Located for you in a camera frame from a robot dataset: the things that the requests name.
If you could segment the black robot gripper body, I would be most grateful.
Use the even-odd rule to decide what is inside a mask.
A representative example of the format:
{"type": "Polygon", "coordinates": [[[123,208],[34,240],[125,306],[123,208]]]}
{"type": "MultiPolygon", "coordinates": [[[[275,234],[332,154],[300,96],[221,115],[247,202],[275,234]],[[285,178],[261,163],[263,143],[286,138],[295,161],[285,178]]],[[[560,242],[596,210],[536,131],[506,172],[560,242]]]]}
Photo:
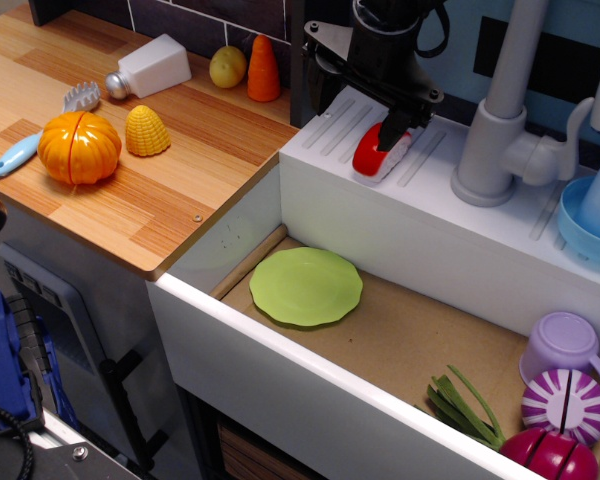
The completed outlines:
{"type": "Polygon", "coordinates": [[[443,1],[353,1],[349,27],[317,20],[304,26],[304,55],[311,105],[321,115],[343,85],[389,109],[391,124],[426,126],[442,90],[418,63],[445,50],[445,42],[424,50],[418,37],[429,15],[445,25],[443,1]]]}

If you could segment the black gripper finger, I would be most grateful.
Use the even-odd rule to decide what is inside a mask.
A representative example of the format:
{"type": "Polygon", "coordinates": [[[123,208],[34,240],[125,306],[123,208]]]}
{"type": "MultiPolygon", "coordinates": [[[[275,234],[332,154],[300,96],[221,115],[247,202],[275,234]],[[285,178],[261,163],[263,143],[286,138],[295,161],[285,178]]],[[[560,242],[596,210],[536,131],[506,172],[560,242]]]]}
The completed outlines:
{"type": "Polygon", "coordinates": [[[388,111],[386,118],[382,121],[378,134],[378,150],[389,152],[404,134],[412,128],[415,113],[393,107],[388,111]]]}

